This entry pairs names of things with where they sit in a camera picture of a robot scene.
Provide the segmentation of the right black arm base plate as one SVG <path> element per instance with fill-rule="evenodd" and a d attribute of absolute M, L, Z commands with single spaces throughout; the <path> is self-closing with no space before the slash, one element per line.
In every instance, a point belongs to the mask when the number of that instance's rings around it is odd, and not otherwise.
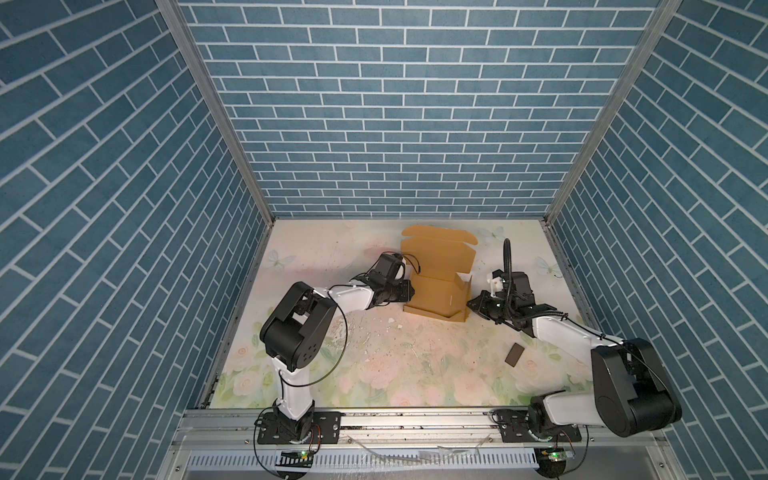
<path fill-rule="evenodd" d="M 494 409 L 488 417 L 499 430 L 504 443 L 576 443 L 582 440 L 582 434 L 575 425 L 555 425 L 527 409 Z"/>

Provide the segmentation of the brown cardboard box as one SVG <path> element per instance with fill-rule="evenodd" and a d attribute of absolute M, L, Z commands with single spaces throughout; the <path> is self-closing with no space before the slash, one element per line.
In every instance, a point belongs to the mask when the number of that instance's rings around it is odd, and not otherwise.
<path fill-rule="evenodd" d="M 478 239 L 465 230 L 412 225 L 402 231 L 401 252 L 416 264 L 410 276 L 414 294 L 404 311 L 463 323 L 469 316 L 472 269 Z"/>

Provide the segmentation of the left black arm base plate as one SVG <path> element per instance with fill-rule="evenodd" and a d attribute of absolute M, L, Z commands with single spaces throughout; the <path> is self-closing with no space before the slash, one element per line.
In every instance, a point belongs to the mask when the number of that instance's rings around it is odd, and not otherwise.
<path fill-rule="evenodd" d="M 269 409 L 260 415 L 256 442 L 259 445 L 288 445 L 313 442 L 321 446 L 337 444 L 341 430 L 342 413 L 310 409 L 299 420 L 293 420 L 279 410 Z"/>

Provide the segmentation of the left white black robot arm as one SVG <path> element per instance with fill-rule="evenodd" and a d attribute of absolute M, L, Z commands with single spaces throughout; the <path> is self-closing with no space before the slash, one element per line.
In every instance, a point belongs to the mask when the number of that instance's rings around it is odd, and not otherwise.
<path fill-rule="evenodd" d="M 279 418 L 299 422 L 312 416 L 314 382 L 309 379 L 309 366 L 332 320 L 339 316 L 348 329 L 349 313 L 410 301 L 415 290 L 408 274 L 420 271 L 414 255 L 385 251 L 370 268 L 345 283 L 327 288 L 302 281 L 291 285 L 259 334 L 279 380 L 275 403 Z"/>

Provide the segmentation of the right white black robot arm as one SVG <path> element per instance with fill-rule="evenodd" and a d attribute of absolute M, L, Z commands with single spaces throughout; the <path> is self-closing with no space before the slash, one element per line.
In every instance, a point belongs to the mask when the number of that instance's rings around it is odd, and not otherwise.
<path fill-rule="evenodd" d="M 559 348 L 590 369 L 590 393 L 557 391 L 531 399 L 527 423 L 532 435 L 546 438 L 558 427 L 583 425 L 626 438 L 682 419 L 673 383 L 649 341 L 597 332 L 554 306 L 537 303 L 525 273 L 494 271 L 489 288 L 467 306 L 485 320 Z"/>

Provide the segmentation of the small brown cardboard piece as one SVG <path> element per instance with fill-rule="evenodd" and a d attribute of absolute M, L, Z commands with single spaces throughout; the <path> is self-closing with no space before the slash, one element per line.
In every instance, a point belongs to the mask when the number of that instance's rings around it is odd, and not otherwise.
<path fill-rule="evenodd" d="M 514 368 L 520 361 L 524 352 L 525 348 L 522 345 L 514 343 L 505 357 L 505 363 Z"/>

